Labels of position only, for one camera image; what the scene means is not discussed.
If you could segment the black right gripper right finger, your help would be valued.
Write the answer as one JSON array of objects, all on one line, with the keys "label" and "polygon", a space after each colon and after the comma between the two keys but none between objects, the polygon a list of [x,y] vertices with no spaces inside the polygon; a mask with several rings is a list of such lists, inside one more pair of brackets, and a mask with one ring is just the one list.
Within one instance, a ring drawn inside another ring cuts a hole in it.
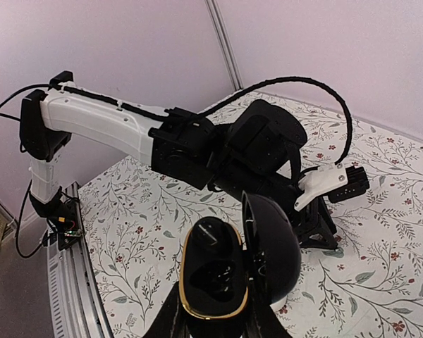
[{"label": "black right gripper right finger", "polygon": [[256,294],[251,296],[247,309],[245,337],[253,338],[292,338],[278,321],[270,305]]}]

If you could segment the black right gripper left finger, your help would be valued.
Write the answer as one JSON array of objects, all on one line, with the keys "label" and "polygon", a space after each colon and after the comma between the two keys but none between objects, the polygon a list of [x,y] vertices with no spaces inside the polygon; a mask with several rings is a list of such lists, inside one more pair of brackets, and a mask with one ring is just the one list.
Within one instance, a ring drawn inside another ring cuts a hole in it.
[{"label": "black right gripper left finger", "polygon": [[149,336],[154,338],[190,337],[186,324],[186,312],[180,300],[179,282],[173,284],[149,328]]}]

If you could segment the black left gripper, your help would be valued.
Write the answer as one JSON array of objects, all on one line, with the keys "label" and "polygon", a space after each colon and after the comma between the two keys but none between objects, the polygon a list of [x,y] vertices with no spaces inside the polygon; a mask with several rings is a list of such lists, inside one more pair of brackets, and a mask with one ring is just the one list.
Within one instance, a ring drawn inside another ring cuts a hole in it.
[{"label": "black left gripper", "polygon": [[299,190],[292,181],[282,175],[268,177],[237,176],[222,177],[214,186],[241,201],[243,192],[259,194],[274,200],[285,212],[303,249],[336,250],[338,242],[334,235],[336,225],[332,220],[326,203],[317,197],[300,211],[294,204],[299,197]]}]

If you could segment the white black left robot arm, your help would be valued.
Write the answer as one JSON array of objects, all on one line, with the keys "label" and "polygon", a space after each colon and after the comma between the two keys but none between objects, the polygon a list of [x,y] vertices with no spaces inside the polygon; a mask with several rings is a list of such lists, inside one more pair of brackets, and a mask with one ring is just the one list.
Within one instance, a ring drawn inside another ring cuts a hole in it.
[{"label": "white black left robot arm", "polygon": [[258,99],[234,122],[215,124],[209,111],[142,106],[87,91],[67,70],[18,93],[23,98],[16,116],[20,150],[31,160],[25,198],[51,229],[45,244],[67,249],[82,234],[72,198],[56,174],[61,150],[77,134],[196,189],[235,199],[245,193],[268,197],[286,213],[302,247],[338,246],[325,201],[335,199],[346,183],[343,166],[302,169],[300,149],[307,134],[279,106]]}]

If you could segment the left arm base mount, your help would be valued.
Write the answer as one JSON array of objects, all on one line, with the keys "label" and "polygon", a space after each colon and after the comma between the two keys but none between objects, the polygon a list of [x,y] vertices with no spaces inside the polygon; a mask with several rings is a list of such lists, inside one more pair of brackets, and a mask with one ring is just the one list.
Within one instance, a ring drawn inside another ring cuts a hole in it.
[{"label": "left arm base mount", "polygon": [[59,251],[69,249],[82,236],[77,214],[80,200],[67,195],[61,187],[54,197],[43,205],[43,217],[56,229]]}]

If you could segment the black earbuds charging case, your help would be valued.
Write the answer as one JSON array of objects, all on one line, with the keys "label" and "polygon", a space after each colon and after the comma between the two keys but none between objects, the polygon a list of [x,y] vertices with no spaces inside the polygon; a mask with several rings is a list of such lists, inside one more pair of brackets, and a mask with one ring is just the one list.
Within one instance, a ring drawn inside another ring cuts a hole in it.
[{"label": "black earbuds charging case", "polygon": [[179,289],[191,337],[245,337],[251,296],[272,307],[298,281],[300,246],[281,207],[268,197],[243,193],[242,221],[242,232],[228,223],[229,256],[196,246],[192,228],[185,238]]}]

